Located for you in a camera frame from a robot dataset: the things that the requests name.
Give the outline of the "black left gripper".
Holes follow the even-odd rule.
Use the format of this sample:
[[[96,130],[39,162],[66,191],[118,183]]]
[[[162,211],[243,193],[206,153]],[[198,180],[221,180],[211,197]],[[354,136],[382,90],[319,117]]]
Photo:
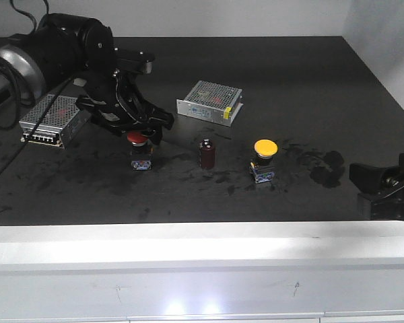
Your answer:
[[[145,100],[135,78],[151,73],[154,54],[115,47],[84,50],[86,67],[77,76],[85,92],[76,105],[91,114],[91,123],[120,137],[141,131],[154,145],[163,138],[163,129],[174,124],[171,113]]]

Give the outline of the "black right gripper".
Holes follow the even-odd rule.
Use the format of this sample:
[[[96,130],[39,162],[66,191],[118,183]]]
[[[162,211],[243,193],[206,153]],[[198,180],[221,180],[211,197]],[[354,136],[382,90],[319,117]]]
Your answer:
[[[404,221],[404,153],[395,166],[352,163],[349,179],[360,190],[358,214],[367,220]]]

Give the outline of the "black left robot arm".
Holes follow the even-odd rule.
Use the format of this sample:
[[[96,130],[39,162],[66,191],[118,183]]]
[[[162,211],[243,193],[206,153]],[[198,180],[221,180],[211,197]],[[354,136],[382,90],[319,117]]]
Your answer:
[[[174,117],[147,101],[135,82],[153,60],[151,53],[117,48],[97,19],[46,14],[33,33],[14,34],[0,47],[0,114],[9,106],[31,108],[62,83],[80,81],[85,93],[76,105],[95,124],[118,136],[139,131],[157,145]]]

